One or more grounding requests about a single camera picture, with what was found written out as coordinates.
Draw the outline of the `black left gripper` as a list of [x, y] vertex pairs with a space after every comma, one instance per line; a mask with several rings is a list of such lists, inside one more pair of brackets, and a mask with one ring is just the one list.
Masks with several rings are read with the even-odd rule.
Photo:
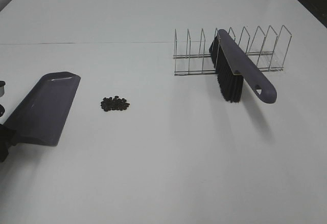
[[8, 152], [8, 144], [10, 146], [16, 146], [19, 142], [19, 133], [16, 130], [7, 130], [7, 128], [1, 124], [1, 162], [4, 162], [7, 158]]

